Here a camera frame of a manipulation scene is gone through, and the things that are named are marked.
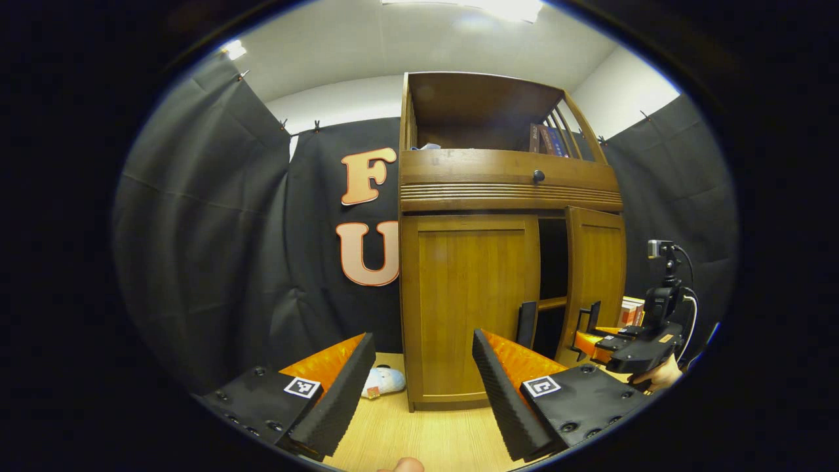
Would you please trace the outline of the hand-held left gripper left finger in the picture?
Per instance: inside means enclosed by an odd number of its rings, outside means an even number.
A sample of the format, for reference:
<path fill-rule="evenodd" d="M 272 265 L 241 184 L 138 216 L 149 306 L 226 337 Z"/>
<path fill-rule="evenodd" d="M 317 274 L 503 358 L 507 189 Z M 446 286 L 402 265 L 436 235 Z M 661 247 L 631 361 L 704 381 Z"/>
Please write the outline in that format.
<path fill-rule="evenodd" d="M 321 462 L 347 432 L 375 358 L 363 332 L 280 370 L 249 368 L 197 400 L 258 441 Z"/>

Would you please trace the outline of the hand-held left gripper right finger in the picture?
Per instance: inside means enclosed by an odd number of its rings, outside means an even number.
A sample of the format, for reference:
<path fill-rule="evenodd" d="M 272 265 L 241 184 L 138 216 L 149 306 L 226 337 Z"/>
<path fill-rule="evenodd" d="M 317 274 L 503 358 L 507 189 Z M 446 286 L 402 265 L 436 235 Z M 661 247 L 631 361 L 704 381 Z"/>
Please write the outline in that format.
<path fill-rule="evenodd" d="M 481 328 L 471 355 L 513 460 L 586 445 L 656 398 L 593 364 L 567 368 Z"/>

